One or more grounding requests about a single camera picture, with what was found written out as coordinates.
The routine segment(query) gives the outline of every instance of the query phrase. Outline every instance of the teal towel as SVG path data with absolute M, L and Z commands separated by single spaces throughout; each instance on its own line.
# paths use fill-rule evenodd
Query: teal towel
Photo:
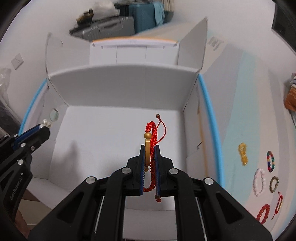
M 163 20 L 165 19 L 163 4 L 161 2 L 154 2 L 153 5 L 154 5 L 154 11 L 155 11 L 156 26 L 160 26 L 163 24 Z

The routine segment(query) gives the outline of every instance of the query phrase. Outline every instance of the red string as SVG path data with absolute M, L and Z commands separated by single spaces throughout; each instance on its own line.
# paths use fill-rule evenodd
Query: red string
M 280 192 L 278 192 L 278 194 L 279 194 L 279 200 L 278 200 L 278 203 L 276 205 L 276 210 L 274 212 L 274 216 L 279 213 L 279 203 L 283 201 L 283 195 Z
M 155 188 L 155 158 L 154 158 L 154 147 L 157 143 L 159 143 L 166 135 L 166 126 L 164 124 L 164 122 L 160 119 L 159 115 L 156 115 L 156 118 L 159 120 L 158 125 L 156 126 L 154 121 L 151 121 L 149 123 L 147 123 L 146 125 L 146 132 L 150 132 L 152 130 L 152 138 L 150 140 L 150 173 L 151 173 L 151 183 L 150 186 L 148 188 L 144 188 L 143 191 L 144 192 L 150 192 Z M 165 128 L 165 133 L 163 135 L 163 137 L 157 141 L 157 128 L 159 127 L 160 123 L 163 124 L 164 128 Z

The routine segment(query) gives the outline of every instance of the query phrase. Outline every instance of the blue edge trim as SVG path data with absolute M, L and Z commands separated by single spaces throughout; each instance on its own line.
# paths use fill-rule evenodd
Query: blue edge trim
M 40 94 L 41 90 L 42 90 L 43 87 L 46 85 L 46 83 L 47 83 L 47 79 L 45 79 L 45 80 L 42 82 L 42 84 L 40 85 L 39 89 L 36 91 L 36 93 L 35 93 L 35 95 L 34 95 L 32 101 L 31 101 L 31 103 L 30 103 L 30 105 L 29 105 L 29 107 L 28 107 L 28 109 L 27 109 L 27 111 L 26 111 L 26 113 L 25 113 L 24 119 L 22 120 L 22 123 L 21 123 L 21 125 L 20 125 L 20 129 L 19 129 L 19 133 L 18 133 L 19 136 L 23 133 L 23 131 L 24 131 L 24 126 L 25 126 L 25 124 L 26 124 L 26 121 L 27 121 L 27 119 L 28 119 L 28 116 L 29 116 L 29 114 L 30 114 L 30 111 L 31 111 L 31 109 L 32 109 L 32 107 L 33 107 L 33 105 L 34 105 L 34 103 L 35 103 L 35 101 L 36 101 L 38 95 Z
M 206 84 L 205 84 L 202 74 L 198 75 L 198 79 L 199 79 L 199 82 L 200 82 L 200 85 L 202 88 L 202 93 L 203 93 L 203 96 L 205 99 L 205 104 L 206 104 L 207 113 L 208 113 L 209 122 L 210 122 L 210 129 L 211 129 L 211 134 L 212 134 L 212 139 L 213 139 L 213 146 L 214 146 L 217 173 L 218 173 L 218 183 L 220 184 L 220 186 L 222 186 L 224 188 L 225 187 L 224 161 L 223 161 L 222 147 L 221 147 L 221 141 L 220 141 L 220 136 L 219 136 L 219 129 L 218 129 L 218 125 L 216 122 L 216 117 L 215 117 L 214 109 L 213 109 L 212 102 L 210 99 L 210 95 L 207 91 L 207 87 L 206 87 Z M 46 85 L 46 83 L 47 83 L 47 79 L 45 79 L 42 82 L 39 89 L 35 93 L 32 101 L 29 105 L 29 108 L 26 111 L 26 114 L 24 116 L 22 124 L 20 126 L 20 130 L 18 133 L 19 135 L 21 135 L 23 133 L 24 126 L 25 126 L 25 123 L 28 119 L 30 111 L 31 111 L 38 95 L 40 94 L 41 90 L 43 89 L 44 85 Z
M 212 134 L 213 147 L 215 152 L 218 183 L 220 184 L 221 187 L 225 188 L 224 161 L 223 161 L 222 146 L 220 141 L 219 129 L 216 122 L 215 112 L 214 112 L 210 95 L 209 95 L 209 92 L 207 91 L 207 87 L 202 74 L 198 75 L 198 80 L 201 85 L 202 93 L 205 100 L 205 105 L 207 108 L 209 126 Z

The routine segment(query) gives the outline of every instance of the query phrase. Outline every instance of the white pearl bracelet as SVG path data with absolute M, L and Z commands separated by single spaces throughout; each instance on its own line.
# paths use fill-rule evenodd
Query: white pearl bracelet
M 260 178 L 261 176 L 261 182 L 262 182 L 262 188 L 259 187 L 258 190 L 258 183 L 257 183 L 257 179 Z M 265 180 L 265 172 L 263 169 L 258 168 L 257 171 L 255 172 L 254 175 L 254 180 L 253 180 L 253 189 L 254 189 L 254 193 L 255 195 L 258 197 L 259 195 L 261 195 L 264 192 L 264 189 L 266 187 L 266 180 Z

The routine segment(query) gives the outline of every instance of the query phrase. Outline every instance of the blue suitcase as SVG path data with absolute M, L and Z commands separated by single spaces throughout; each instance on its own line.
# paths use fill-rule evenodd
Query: blue suitcase
M 128 6 L 128 13 L 135 22 L 135 34 L 156 27 L 152 3 L 134 3 Z

